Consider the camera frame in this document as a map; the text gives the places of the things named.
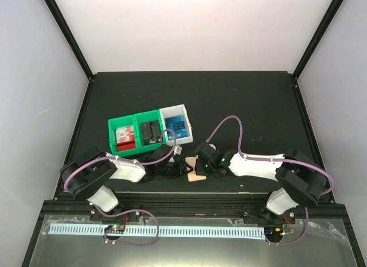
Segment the tan leather card holder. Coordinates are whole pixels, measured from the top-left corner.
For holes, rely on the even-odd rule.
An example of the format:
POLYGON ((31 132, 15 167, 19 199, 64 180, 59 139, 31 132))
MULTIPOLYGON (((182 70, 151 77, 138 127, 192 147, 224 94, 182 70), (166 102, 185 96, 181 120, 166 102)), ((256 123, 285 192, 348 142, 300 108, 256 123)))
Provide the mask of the tan leather card holder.
POLYGON ((206 176, 205 175, 198 175, 198 174, 196 174, 196 171, 195 171, 196 161, 197 161, 197 157, 196 156, 186 157, 185 158, 185 162, 187 164, 191 165, 194 168, 194 171, 192 171, 189 174, 187 174, 188 182, 195 182, 195 181, 203 181, 203 180, 206 180, 206 176))

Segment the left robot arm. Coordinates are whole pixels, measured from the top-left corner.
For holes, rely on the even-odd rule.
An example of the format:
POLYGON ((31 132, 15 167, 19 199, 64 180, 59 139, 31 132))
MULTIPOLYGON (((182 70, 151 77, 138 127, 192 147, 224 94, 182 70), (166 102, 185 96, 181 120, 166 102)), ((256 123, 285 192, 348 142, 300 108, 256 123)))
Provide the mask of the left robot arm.
POLYGON ((188 163, 182 158, 181 150, 179 145, 172 149, 163 144, 151 153, 126 159, 94 147, 61 168, 64 191, 76 201, 88 201, 97 206, 109 220, 118 220, 123 214, 123 206, 107 182, 150 183, 157 176, 164 180, 186 176, 194 171, 196 163, 188 163))

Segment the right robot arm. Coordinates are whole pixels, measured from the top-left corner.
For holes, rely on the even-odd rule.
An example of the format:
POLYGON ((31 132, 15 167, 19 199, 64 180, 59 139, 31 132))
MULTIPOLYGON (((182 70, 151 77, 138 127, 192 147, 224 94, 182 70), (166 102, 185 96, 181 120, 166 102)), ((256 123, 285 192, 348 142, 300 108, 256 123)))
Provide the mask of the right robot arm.
POLYGON ((215 149, 202 142, 195 149, 195 171, 211 177, 250 176, 277 182, 280 188, 267 195, 260 207, 244 207, 243 217, 265 224, 279 223, 283 214, 297 206, 316 206, 331 183, 325 170, 298 150, 285 154, 252 155, 215 149))

